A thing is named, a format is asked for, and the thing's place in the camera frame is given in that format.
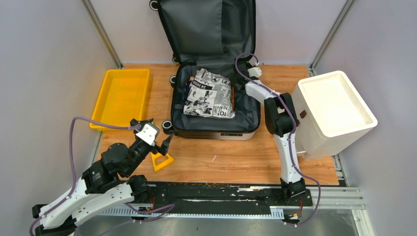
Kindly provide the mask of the space astronaut hardshell suitcase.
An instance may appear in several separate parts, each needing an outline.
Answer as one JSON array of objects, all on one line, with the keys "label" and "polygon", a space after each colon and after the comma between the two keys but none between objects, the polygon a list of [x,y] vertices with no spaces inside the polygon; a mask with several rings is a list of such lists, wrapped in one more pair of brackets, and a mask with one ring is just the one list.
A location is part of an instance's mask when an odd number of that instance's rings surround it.
[{"label": "space astronaut hardshell suitcase", "polygon": [[179,64],[170,79],[173,88],[170,131],[183,138],[249,140],[261,123],[261,105],[234,90],[232,119],[183,113],[189,78],[197,70],[233,76],[247,73],[256,46],[256,3],[253,0],[152,0]]}]

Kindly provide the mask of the white drawer storage box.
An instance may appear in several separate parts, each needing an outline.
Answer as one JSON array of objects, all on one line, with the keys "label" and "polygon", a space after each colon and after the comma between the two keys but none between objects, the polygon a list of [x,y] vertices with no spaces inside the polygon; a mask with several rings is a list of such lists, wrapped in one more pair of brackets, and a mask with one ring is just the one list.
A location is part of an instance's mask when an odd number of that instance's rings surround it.
[{"label": "white drawer storage box", "polygon": [[337,155],[378,124],[340,70],[299,80],[292,100],[299,120],[296,147],[304,160]]}]

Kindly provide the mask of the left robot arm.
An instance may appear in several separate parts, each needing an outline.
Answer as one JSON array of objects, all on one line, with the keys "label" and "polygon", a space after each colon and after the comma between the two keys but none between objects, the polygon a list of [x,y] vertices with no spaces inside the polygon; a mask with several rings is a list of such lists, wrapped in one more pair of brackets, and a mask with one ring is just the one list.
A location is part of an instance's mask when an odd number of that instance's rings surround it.
[{"label": "left robot arm", "polygon": [[132,119],[129,126],[114,126],[77,116],[73,118],[69,132],[72,169],[75,168],[73,131],[79,119],[111,129],[131,130],[135,140],[130,146],[123,143],[110,145],[80,178],[72,171],[72,186],[64,194],[49,204],[33,206],[31,236],[71,236],[79,226],[103,211],[122,204],[131,207],[131,203],[145,203],[151,199],[146,177],[133,172],[150,153],[165,156],[174,135],[170,134],[158,145],[156,138],[160,130],[153,124],[153,119]]}]

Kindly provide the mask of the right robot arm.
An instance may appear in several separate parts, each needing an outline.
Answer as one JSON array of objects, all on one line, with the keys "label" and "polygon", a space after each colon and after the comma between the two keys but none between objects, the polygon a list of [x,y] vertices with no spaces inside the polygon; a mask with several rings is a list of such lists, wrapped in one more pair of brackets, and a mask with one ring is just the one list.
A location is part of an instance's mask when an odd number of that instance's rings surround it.
[{"label": "right robot arm", "polygon": [[255,77],[242,76],[235,87],[255,98],[264,106],[265,124],[273,136],[281,163],[281,199],[294,205],[306,192],[305,180],[300,174],[295,144],[297,116],[289,93],[276,92]]}]

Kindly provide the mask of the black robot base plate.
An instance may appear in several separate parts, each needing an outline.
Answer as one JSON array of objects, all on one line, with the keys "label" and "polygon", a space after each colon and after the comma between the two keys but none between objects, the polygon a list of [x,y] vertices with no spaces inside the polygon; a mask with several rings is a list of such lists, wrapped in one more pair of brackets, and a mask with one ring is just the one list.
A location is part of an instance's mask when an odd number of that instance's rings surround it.
[{"label": "black robot base plate", "polygon": [[272,207],[298,212],[313,206],[309,190],[285,201],[280,185],[238,183],[150,182],[148,192],[130,203],[139,209],[173,204],[172,214],[267,215]]}]

